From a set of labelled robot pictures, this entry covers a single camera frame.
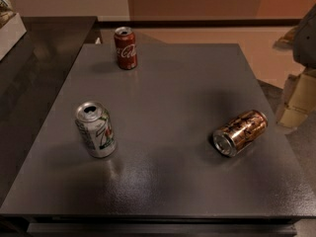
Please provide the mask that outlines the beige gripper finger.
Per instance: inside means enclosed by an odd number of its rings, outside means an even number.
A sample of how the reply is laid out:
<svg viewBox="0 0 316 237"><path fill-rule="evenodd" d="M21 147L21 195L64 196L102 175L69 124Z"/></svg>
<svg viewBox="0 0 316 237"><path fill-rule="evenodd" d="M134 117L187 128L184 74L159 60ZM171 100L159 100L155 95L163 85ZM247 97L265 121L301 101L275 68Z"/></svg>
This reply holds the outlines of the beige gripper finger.
<svg viewBox="0 0 316 237"><path fill-rule="evenodd" d="M274 48L292 49L294 37L297 30L297 26L291 28L287 33L285 33L282 37L275 41Z"/></svg>
<svg viewBox="0 0 316 237"><path fill-rule="evenodd" d="M282 91L278 123L297 128L316 109L316 70L306 68L299 75L289 75Z"/></svg>

